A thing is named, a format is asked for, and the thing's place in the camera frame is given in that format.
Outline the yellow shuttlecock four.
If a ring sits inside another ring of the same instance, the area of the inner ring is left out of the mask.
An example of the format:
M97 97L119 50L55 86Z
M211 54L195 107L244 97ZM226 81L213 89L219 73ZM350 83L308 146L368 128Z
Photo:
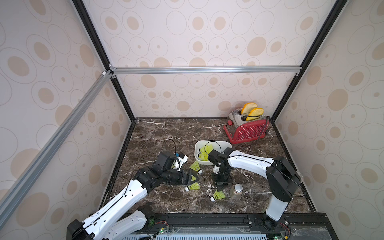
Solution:
M200 189L200 185L198 183L193 183L193 184L185 187L185 191L187 191L187 192L193 191L193 190L199 190L199 189Z

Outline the yellow shuttlecock one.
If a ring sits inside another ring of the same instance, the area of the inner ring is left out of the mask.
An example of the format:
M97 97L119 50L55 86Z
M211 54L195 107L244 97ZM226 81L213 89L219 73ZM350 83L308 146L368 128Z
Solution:
M225 196L225 194L224 194L224 192L223 191L215 191L214 192L214 194L210 197L210 200L212 201L212 202L215 202L215 201L217 201L217 200L222 200L222 199L225 199L226 198L226 196Z

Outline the yellow shuttlecock two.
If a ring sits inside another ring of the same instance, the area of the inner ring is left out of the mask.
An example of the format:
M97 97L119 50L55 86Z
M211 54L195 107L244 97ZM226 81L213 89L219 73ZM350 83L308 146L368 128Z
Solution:
M207 145L203 146L203 147L200 149L200 152L201 152L201 153L207 153L207 154L209 154L213 149L214 149L213 145L211 145L211 144L207 144Z

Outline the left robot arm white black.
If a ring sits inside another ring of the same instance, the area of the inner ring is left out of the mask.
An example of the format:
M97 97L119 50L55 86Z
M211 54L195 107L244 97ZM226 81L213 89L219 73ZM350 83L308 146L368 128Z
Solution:
M130 182L103 208L82 222L72 221L67 227L68 240L118 240L144 228L150 211L136 210L124 214L161 184L190 186L199 181L199 173L183 169L188 157L183 153L160 152L151 167L139 169Z

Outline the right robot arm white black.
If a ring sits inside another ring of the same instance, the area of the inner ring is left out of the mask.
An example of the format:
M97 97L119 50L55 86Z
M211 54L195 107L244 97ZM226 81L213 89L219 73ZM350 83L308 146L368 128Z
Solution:
M231 170L243 169L268 180L272 196L261 223L272 231L278 225L294 194L301 187L301 177L284 157L262 158L242 153L233 148L223 152L212 150L208 160L214 165L214 186L220 192L232 184Z

